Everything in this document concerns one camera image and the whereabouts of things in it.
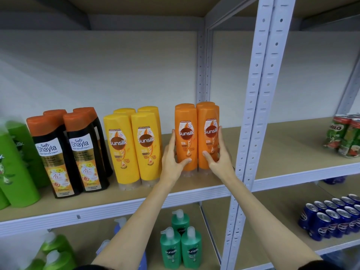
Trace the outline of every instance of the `hand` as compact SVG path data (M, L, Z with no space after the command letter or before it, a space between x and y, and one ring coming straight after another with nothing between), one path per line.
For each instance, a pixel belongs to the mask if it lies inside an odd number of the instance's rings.
M212 172L224 182L224 180L234 177L235 173L233 165L231 163L230 155L225 147L222 128L223 127L220 126L218 130L218 138L220 145L220 158L218 162L215 162L207 151L204 150L202 154L208 161L209 168L212 170Z
M187 158L177 163L174 158L174 147L175 130L173 129L169 145L165 147L164 155L162 156L162 172L160 175L160 181L167 181L171 183L172 186L180 177L182 169L191 162L191 158Z

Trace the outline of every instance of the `person's right hand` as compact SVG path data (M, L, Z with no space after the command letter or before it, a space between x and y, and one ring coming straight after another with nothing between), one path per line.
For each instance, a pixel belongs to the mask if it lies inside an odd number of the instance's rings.
M227 180L235 176L234 168L231 163L230 155L226 150L224 139L223 139L223 127L219 127L218 138L220 145L220 158L217 162L213 160L211 155L207 151L203 151L202 154L205 156L209 163L209 168L212 172L219 177L222 181Z

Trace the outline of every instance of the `black sleeve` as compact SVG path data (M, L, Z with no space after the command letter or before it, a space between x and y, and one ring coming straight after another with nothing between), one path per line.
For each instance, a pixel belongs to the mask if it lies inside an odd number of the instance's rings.
M75 268L74 270L111 270L110 268L106 268L100 265L84 265L84 266L79 266L77 268Z
M327 261L312 261L304 265L303 267L300 267L299 270L343 270L343 269Z

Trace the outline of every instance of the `milo can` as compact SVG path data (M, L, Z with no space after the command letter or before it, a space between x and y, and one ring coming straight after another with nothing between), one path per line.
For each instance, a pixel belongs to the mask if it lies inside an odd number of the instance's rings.
M343 137L339 154L347 158L358 157L360 152L360 119L356 118L351 121L345 136Z
M324 147L330 149L337 149L340 146L341 140L345 136L346 130L351 123L351 116L344 114L336 114L333 118L329 130L326 134Z

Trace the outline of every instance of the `person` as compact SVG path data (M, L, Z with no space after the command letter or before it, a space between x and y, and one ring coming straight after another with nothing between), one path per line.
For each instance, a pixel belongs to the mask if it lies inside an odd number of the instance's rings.
M255 198L235 175L225 148L221 127L218 130L218 138L218 162L214 162L206 151L203 155L209 162L210 169L239 203L273 266L277 270L339 270L337 266L323 261ZM191 162L191 159L186 159L176 163L174 146L175 131L172 130L169 145L165 147L162 157L163 169L159 183L154 186L125 226L94 259L92 265L81 266L77 270L137 270L160 209L180 177L183 167Z

